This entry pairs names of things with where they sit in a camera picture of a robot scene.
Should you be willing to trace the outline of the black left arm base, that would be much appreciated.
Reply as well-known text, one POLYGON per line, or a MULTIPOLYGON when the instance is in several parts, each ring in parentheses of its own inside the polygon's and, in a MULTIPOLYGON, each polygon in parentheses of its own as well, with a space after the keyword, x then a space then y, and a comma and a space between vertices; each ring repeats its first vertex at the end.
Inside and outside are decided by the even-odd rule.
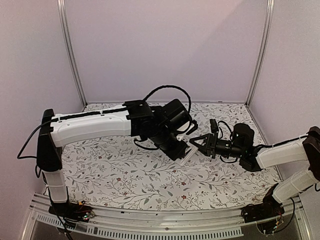
POLYGON ((78 203, 67 201, 65 203, 51 203, 48 212, 70 222, 88 222, 95 216, 93 208, 86 202, 78 203))

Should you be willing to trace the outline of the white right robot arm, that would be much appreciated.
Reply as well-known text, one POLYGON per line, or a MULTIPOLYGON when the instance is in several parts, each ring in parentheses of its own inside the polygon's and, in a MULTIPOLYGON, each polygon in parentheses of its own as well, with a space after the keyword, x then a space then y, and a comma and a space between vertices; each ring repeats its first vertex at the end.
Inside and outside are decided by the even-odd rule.
POLYGON ((236 158, 239 165, 248 172, 289 162, 307 161, 308 167, 294 173, 288 179, 278 183, 264 197, 258 213, 262 218, 269 218, 278 210, 278 204, 303 192, 320 181, 320 129, 313 126, 306 135, 289 139, 273 145, 253 145, 255 132, 245 123, 233 127, 230 140, 218 138, 217 125, 211 133, 194 137, 190 143, 205 156, 215 158, 236 158))

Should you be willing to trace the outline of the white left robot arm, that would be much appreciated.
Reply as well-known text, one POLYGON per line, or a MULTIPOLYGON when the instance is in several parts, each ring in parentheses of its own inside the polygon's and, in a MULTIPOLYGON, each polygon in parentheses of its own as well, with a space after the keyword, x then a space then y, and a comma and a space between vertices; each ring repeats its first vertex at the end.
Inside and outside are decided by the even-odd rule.
POLYGON ((63 216, 74 213, 69 202, 62 164, 65 145, 102 137, 130 136, 150 140, 156 150, 161 150, 175 161, 188 155, 188 144, 183 137, 197 128, 191 109, 178 100, 160 106, 149 106, 145 100, 126 101, 107 109, 75 114, 55 114, 44 111, 38 133, 36 165, 44 173, 50 199, 63 216))

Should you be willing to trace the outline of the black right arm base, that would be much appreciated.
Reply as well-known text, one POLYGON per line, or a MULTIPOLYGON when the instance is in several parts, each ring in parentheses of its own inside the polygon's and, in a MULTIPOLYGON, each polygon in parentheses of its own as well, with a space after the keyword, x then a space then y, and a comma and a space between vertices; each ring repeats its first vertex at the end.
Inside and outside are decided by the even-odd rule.
POLYGON ((277 186, 278 183, 268 190, 262 200, 262 203, 248 204, 241 209, 241 216, 245 223, 260 221, 280 216, 285 213, 282 203, 277 202, 272 196, 277 186))

